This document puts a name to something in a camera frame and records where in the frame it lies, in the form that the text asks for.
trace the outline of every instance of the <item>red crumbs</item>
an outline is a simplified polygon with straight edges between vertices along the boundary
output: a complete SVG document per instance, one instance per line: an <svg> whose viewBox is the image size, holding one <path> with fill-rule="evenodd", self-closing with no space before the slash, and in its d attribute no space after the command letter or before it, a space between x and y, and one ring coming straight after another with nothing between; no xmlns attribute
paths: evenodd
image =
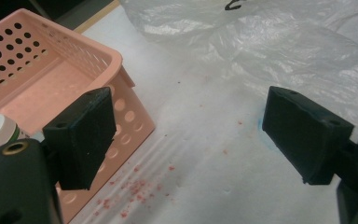
<svg viewBox="0 0 358 224"><path fill-rule="evenodd" d="M128 214L129 214L129 211L122 211L122 212L120 213L120 215L121 215L122 218L126 217Z"/></svg>
<svg viewBox="0 0 358 224"><path fill-rule="evenodd" d="M136 165L135 168L133 168L133 172L138 172L141 169L141 165Z"/></svg>

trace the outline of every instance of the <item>plastic sheet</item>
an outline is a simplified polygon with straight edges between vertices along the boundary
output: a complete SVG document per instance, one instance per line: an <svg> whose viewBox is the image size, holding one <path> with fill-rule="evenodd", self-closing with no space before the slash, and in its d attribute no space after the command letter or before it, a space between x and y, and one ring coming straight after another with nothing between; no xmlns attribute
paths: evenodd
<svg viewBox="0 0 358 224"><path fill-rule="evenodd" d="M358 1L121 3L149 41L200 63L201 73L262 99L270 85L299 91L352 122L358 140Z"/></svg>

